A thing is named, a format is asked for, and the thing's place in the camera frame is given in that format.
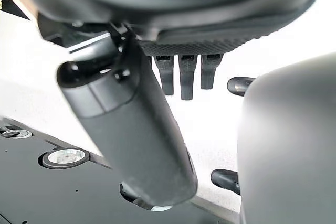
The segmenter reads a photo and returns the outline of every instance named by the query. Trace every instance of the white floor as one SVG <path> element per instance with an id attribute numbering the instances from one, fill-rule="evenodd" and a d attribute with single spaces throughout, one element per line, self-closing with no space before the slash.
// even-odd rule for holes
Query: white floor
<path id="1" fill-rule="evenodd" d="M 210 181 L 214 169 L 237 170 L 236 129 L 243 99 L 227 91 L 227 81 L 235 76 L 257 77 L 336 51 L 335 17 L 334 0 L 317 0 L 304 15 L 281 31 L 227 53 L 210 91 L 200 89 L 198 61 L 192 101 L 180 99 L 176 65 L 175 95 L 167 100 L 197 171 L 198 196 L 232 211 L 228 219 L 237 220 L 240 197 Z M 100 154 L 56 84 L 57 67 L 70 59 L 63 48 L 41 40 L 32 23 L 0 12 L 0 90 L 6 91 L 0 95 L 0 115 Z"/>

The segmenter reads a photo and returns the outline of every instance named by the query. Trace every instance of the metal bolt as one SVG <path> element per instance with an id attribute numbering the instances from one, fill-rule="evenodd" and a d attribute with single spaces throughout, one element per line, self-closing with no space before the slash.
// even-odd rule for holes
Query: metal bolt
<path id="1" fill-rule="evenodd" d="M 75 22 L 72 22 L 71 23 L 72 24 L 72 26 L 74 26 L 74 27 L 81 27 L 81 26 L 83 26 L 84 25 L 84 23 L 82 22 L 82 21 L 75 21 Z"/>
<path id="2" fill-rule="evenodd" d="M 24 139 L 33 136 L 33 134 L 30 131 L 27 130 L 10 130 L 10 131 L 5 131 L 3 134 L 14 134 L 13 136 L 9 137 L 11 139 Z"/>

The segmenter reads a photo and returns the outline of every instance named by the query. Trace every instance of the black metal plate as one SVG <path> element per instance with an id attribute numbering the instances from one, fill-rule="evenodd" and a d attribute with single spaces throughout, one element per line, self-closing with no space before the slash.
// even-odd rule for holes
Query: black metal plate
<path id="1" fill-rule="evenodd" d="M 0 213 L 10 223 L 218 222 L 217 216 L 189 202 L 164 212 L 135 206 L 120 195 L 116 172 L 92 162 L 63 170 L 41 167 L 38 157 L 55 147 L 35 136 L 0 137 Z"/>

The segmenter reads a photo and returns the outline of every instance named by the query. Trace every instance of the black plastic housing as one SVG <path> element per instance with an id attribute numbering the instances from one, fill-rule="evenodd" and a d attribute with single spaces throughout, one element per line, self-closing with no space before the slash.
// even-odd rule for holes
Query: black plastic housing
<path id="1" fill-rule="evenodd" d="M 58 84 L 124 181 L 152 206 L 191 199 L 197 191 L 196 174 L 164 93 L 135 38 L 126 40 L 107 73 L 84 74 L 69 66 L 71 62 L 58 69 Z"/>

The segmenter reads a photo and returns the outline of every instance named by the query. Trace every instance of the round hole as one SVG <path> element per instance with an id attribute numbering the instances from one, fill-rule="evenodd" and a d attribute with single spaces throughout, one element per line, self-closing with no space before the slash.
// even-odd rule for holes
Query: round hole
<path id="1" fill-rule="evenodd" d="M 10 130 L 10 131 L 4 132 L 4 134 L 5 133 L 14 133 L 14 132 L 15 133 L 18 132 L 19 134 L 10 137 L 10 139 L 24 139 L 24 138 L 28 138 L 28 137 L 33 136 L 33 134 L 30 131 L 27 131 L 27 130 Z"/>
<path id="2" fill-rule="evenodd" d="M 48 160 L 55 164 L 71 164 L 78 162 L 85 157 L 85 153 L 81 150 L 66 149 L 51 153 Z"/>
<path id="3" fill-rule="evenodd" d="M 67 169 L 81 165 L 89 158 L 89 152 L 82 149 L 57 148 L 39 157 L 38 162 L 49 169 Z"/>

